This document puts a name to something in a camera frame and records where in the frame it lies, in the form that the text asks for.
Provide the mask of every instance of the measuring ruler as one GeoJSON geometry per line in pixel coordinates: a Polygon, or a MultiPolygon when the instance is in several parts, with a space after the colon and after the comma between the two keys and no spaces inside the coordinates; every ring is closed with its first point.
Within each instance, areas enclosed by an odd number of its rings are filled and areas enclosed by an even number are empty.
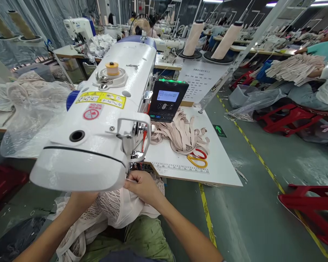
{"type": "Polygon", "coordinates": [[[184,165],[168,164],[168,163],[161,163],[161,162],[152,162],[152,165],[157,169],[170,169],[170,170],[182,171],[182,172],[209,174],[209,170],[207,168],[199,168],[195,166],[184,166],[184,165]]]}

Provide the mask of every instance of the fluorescent light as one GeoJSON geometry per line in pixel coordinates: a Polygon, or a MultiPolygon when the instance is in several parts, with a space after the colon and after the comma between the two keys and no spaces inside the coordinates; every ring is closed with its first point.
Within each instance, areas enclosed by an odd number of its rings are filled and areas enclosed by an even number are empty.
{"type": "Polygon", "coordinates": [[[219,3],[219,4],[221,4],[223,2],[223,0],[203,0],[203,2],[206,2],[206,3],[219,3]]]}
{"type": "Polygon", "coordinates": [[[312,7],[317,7],[317,6],[326,6],[328,3],[319,3],[319,4],[312,4],[312,7]]]}
{"type": "MultiPolygon", "coordinates": [[[[328,0],[315,0],[315,2],[328,2],[328,0]]],[[[277,3],[268,3],[266,4],[267,7],[275,7],[277,3]]],[[[319,4],[312,4],[311,7],[318,7],[318,6],[327,6],[328,3],[319,3],[319,4]]]]}

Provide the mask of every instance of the red scissors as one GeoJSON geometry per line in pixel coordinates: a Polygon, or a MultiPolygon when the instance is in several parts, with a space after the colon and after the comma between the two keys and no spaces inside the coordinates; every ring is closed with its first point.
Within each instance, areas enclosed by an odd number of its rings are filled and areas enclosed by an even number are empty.
{"type": "Polygon", "coordinates": [[[191,155],[194,155],[195,157],[192,157],[192,156],[190,156],[190,154],[188,154],[187,155],[187,159],[193,164],[193,165],[195,165],[196,167],[199,167],[199,168],[206,168],[207,166],[208,166],[208,162],[205,160],[205,159],[207,159],[207,154],[206,153],[204,153],[202,150],[200,150],[200,149],[195,149],[196,151],[198,151],[198,152],[201,152],[202,154],[203,154],[203,156],[197,156],[197,155],[195,155],[193,152],[192,153],[190,153],[191,155]],[[196,161],[202,161],[202,162],[204,162],[205,163],[205,165],[203,165],[203,166],[200,166],[200,165],[197,165],[193,160],[196,160],[196,161]]]}

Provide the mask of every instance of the green pants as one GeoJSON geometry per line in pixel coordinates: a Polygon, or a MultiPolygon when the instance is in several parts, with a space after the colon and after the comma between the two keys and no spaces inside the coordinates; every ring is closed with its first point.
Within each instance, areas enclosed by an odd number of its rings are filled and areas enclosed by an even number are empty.
{"type": "Polygon", "coordinates": [[[141,257],[159,261],[174,261],[160,220],[141,215],[128,225],[124,243],[115,238],[98,235],[94,242],[86,247],[86,253],[81,262],[99,262],[110,252],[126,249],[131,249],[141,257]]]}

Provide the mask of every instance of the stool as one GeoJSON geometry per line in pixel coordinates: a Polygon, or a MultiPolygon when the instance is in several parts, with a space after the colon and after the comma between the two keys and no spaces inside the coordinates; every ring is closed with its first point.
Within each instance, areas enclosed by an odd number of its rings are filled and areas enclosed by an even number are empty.
{"type": "Polygon", "coordinates": [[[28,175],[11,167],[0,165],[0,201],[16,186],[28,182],[28,175]]]}
{"type": "Polygon", "coordinates": [[[263,129],[268,133],[275,133],[275,132],[285,132],[286,137],[290,137],[292,134],[299,132],[300,130],[307,128],[314,123],[318,122],[324,116],[328,116],[328,112],[314,110],[308,107],[300,106],[295,103],[286,104],[267,113],[264,116],[257,118],[256,120],[264,120],[267,124],[266,127],[263,129]],[[271,116],[280,112],[283,109],[288,109],[289,114],[286,116],[278,116],[279,119],[273,121],[271,116]],[[302,126],[296,127],[293,122],[300,120],[300,119],[309,119],[310,122],[304,124],[302,126]]]}
{"type": "Polygon", "coordinates": [[[304,213],[321,230],[315,233],[317,237],[328,245],[328,221],[316,211],[328,210],[328,186],[296,186],[291,194],[279,195],[278,199],[289,209],[296,209],[304,213]],[[319,197],[306,196],[308,191],[314,192],[319,197]]]}
{"type": "Polygon", "coordinates": [[[230,86],[230,89],[233,91],[237,87],[237,85],[242,84],[242,85],[250,85],[255,78],[251,77],[250,74],[253,73],[254,71],[248,71],[244,75],[242,75],[240,78],[236,80],[236,82],[233,83],[233,85],[230,86]]]}

